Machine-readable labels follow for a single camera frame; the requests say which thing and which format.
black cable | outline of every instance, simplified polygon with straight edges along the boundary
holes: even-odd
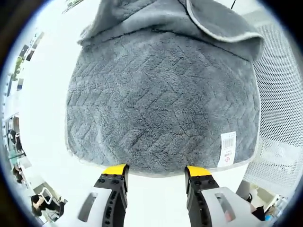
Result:
[[[232,4],[232,7],[231,7],[231,9],[233,8],[233,6],[234,6],[234,4],[235,4],[235,3],[236,3],[236,0],[234,0],[234,1],[233,1],[233,4]]]

label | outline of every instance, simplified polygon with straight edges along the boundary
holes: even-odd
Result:
[[[217,167],[230,166],[236,156],[236,132],[221,134],[221,155]]]

gray towel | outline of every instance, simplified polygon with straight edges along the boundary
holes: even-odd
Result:
[[[258,140],[252,61],[263,38],[212,0],[102,0],[67,97],[71,151],[149,174],[217,168],[221,134],[236,131],[234,165]]]

screw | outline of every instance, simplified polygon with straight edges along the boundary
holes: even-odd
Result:
[[[201,181],[195,181],[195,185],[201,185]]]
[[[117,183],[119,183],[118,180],[112,180],[112,184],[117,184]]]

white mesh panel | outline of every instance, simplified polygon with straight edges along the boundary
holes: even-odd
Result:
[[[245,18],[265,38],[262,58],[254,62],[261,97],[260,141],[244,179],[288,196],[303,167],[303,80],[281,27],[264,12]]]

